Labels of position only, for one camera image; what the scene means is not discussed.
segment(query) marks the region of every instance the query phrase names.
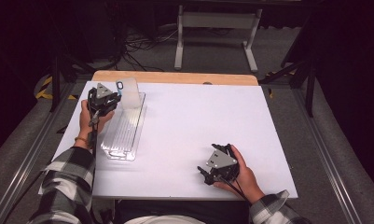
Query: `black curtain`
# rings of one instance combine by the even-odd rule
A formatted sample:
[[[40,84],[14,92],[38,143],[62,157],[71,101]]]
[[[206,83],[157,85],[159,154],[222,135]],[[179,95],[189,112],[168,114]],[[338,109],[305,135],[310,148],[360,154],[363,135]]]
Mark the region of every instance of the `black curtain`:
[[[313,13],[287,62],[315,54],[317,79],[374,182],[374,3],[339,1]]]
[[[48,66],[45,38],[28,5],[0,1],[0,146],[35,105],[35,84]]]

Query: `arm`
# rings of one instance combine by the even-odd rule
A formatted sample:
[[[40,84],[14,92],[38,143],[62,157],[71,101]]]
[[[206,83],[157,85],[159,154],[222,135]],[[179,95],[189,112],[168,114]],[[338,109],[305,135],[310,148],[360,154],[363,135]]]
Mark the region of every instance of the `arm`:
[[[90,204],[95,159],[89,151],[87,141],[91,132],[90,112],[87,101],[81,102],[79,117],[80,132],[74,145],[58,156],[47,168],[42,183],[43,195],[38,210],[29,223],[91,223]],[[100,118],[100,132],[114,111]]]
[[[282,191],[278,194],[265,195],[256,182],[254,172],[247,167],[244,158],[235,146],[231,146],[233,153],[239,163],[240,172],[232,185],[242,190],[245,197],[252,204],[250,207],[250,218],[254,223],[310,223],[306,218],[300,217],[285,201],[288,192]],[[230,186],[222,182],[215,182],[214,186],[220,189],[239,194]]]

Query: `white table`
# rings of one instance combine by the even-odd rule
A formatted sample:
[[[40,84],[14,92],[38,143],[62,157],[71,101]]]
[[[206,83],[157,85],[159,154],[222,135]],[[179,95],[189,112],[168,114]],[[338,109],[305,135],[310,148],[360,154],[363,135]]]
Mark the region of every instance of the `white table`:
[[[115,82],[101,83],[116,89]],[[80,100],[96,85],[88,82]],[[203,183],[197,166],[209,171],[205,162],[212,143],[235,145],[265,193],[287,189],[292,198],[298,196],[260,87],[139,83],[139,89],[146,94],[147,111],[136,159],[112,161],[98,149],[93,196],[238,200]],[[78,104],[55,157],[74,143],[79,113]]]

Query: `person's right hand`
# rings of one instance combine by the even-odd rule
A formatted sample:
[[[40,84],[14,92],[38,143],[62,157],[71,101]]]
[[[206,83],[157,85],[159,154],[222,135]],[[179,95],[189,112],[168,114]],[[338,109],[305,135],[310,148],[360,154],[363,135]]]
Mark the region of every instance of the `person's right hand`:
[[[236,180],[233,181],[232,185],[236,189],[242,191],[250,203],[255,203],[259,199],[261,199],[263,196],[265,196],[265,194],[259,188],[259,185],[256,182],[256,176],[254,175],[254,172],[249,167],[247,167],[247,165],[245,164],[242,154],[239,152],[239,150],[234,145],[230,147],[233,153],[235,154],[236,160],[239,163],[240,172],[236,180],[239,183],[240,188],[242,189],[239,188],[239,185],[236,183]],[[237,196],[240,196],[239,193],[237,193],[234,189],[232,189],[226,183],[215,182],[214,186],[220,189],[228,190],[230,192],[233,192]]]

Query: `person's hand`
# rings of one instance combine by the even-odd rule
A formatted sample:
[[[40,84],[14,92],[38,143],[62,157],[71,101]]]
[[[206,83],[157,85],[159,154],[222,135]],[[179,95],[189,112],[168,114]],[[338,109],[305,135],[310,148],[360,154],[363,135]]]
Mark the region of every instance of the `person's hand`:
[[[99,123],[97,127],[97,133],[100,133],[104,125],[114,116],[114,111],[109,112],[104,117],[99,117]],[[88,101],[83,100],[81,102],[81,114],[79,115],[79,138],[86,139],[88,141],[88,134],[92,131],[92,127],[89,126],[90,123],[90,111],[88,109]],[[84,140],[77,139],[74,144],[75,147],[88,148],[87,143]]]
[[[235,146],[231,146],[231,149],[235,154],[236,160],[238,161],[240,167],[239,175],[236,178],[236,180],[233,181],[232,185],[236,189],[242,191],[250,203],[255,203],[263,196],[265,196],[265,194],[259,188],[259,185],[256,182],[256,176],[254,175],[253,171],[245,164],[245,161],[242,158],[242,154],[239,152],[239,150]],[[220,189],[228,190],[230,192],[233,192],[237,196],[240,196],[234,189],[232,189],[226,183],[215,182],[214,186]]]

